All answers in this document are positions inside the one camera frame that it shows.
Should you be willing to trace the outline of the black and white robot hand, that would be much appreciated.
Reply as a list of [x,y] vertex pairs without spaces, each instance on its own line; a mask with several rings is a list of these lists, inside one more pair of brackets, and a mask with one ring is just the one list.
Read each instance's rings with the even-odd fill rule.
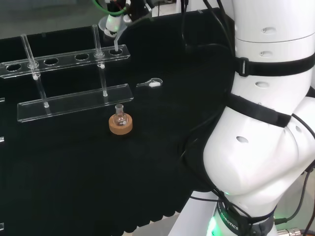
[[149,15],[154,8],[149,0],[105,0],[105,10],[112,13],[118,13],[124,10],[122,14],[106,14],[105,26],[102,28],[105,36],[116,38],[123,22],[127,25],[140,20]]

